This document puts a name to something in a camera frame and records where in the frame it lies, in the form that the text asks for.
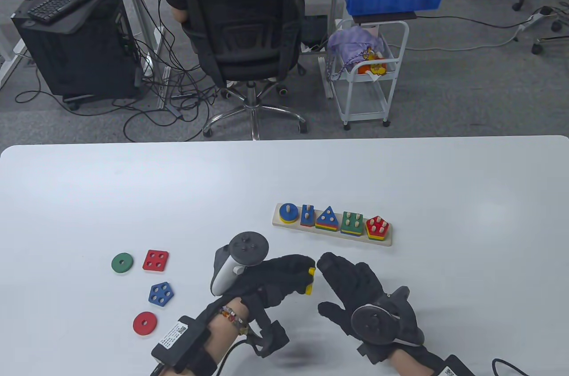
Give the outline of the person's left hand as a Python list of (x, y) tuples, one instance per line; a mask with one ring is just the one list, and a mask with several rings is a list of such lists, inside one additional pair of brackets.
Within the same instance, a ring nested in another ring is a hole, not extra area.
[(293, 293), (304, 295), (311, 289), (315, 268), (313, 258), (298, 254), (265, 260), (245, 268), (224, 297), (240, 298), (248, 310), (248, 320), (255, 321), (264, 334), (265, 330), (272, 331), (266, 309), (280, 305)]

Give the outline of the person's right hand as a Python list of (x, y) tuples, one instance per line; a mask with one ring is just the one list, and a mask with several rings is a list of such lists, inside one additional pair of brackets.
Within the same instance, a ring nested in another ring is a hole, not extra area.
[(358, 352), (372, 364), (401, 350), (424, 367), (439, 365), (439, 358), (430, 356), (424, 346), (424, 333), (408, 301), (408, 287), (386, 293), (368, 264), (353, 264), (331, 252), (321, 256), (317, 268), (341, 301), (341, 305), (319, 303), (319, 315), (360, 341)]

